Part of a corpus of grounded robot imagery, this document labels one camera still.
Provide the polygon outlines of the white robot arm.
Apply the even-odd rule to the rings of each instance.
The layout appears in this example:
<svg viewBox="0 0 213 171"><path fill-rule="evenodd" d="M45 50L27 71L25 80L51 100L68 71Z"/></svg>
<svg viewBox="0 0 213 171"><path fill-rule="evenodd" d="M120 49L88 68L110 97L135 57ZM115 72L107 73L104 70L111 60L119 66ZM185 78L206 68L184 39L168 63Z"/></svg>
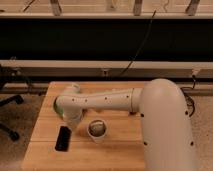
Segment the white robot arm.
<svg viewBox="0 0 213 171"><path fill-rule="evenodd" d="M72 83L55 98L53 108L70 129L77 127L85 109L138 112L146 171L199 171L184 93L168 79L91 94Z"/></svg>

